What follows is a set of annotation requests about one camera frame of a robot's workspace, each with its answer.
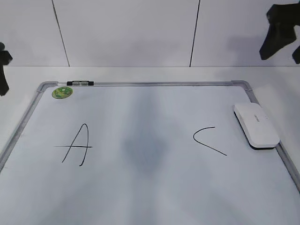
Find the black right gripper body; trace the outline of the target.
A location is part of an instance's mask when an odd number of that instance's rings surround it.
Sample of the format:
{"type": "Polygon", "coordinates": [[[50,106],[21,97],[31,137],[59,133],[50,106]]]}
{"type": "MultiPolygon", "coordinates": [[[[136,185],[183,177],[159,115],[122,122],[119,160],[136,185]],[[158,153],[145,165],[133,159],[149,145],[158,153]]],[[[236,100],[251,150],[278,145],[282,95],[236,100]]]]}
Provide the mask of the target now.
{"type": "Polygon", "coordinates": [[[273,4],[268,10],[269,45],[289,45],[296,40],[294,27],[300,25],[300,4],[273,4]]]}

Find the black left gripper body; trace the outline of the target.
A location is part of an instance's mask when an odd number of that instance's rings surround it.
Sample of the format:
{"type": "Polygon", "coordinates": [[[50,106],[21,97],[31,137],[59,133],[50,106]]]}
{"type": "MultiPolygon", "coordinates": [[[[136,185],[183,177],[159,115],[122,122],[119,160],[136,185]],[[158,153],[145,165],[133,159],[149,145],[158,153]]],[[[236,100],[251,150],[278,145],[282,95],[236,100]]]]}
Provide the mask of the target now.
{"type": "Polygon", "coordinates": [[[0,42],[0,65],[1,66],[7,66],[11,61],[13,60],[13,57],[5,49],[5,45],[0,42]]]}

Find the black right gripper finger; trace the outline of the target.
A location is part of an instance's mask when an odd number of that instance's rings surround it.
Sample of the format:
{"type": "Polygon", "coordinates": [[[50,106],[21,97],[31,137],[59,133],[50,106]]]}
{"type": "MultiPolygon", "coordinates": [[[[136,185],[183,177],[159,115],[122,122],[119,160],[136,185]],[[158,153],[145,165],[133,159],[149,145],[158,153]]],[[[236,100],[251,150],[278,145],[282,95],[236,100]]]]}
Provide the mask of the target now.
{"type": "Polygon", "coordinates": [[[292,58],[296,64],[300,64],[300,46],[292,53],[292,58]]]}
{"type": "Polygon", "coordinates": [[[269,25],[266,38],[259,50],[262,60],[267,60],[285,46],[294,42],[294,26],[274,23],[269,25]]]}

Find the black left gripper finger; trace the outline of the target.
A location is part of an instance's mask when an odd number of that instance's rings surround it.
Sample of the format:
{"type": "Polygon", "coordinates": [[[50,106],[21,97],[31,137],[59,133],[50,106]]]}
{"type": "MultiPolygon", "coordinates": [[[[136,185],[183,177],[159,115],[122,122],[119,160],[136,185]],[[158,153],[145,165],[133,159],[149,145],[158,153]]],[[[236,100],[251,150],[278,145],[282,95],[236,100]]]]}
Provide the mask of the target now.
{"type": "Polygon", "coordinates": [[[0,95],[4,96],[9,90],[8,83],[5,78],[4,69],[0,67],[0,95]]]}

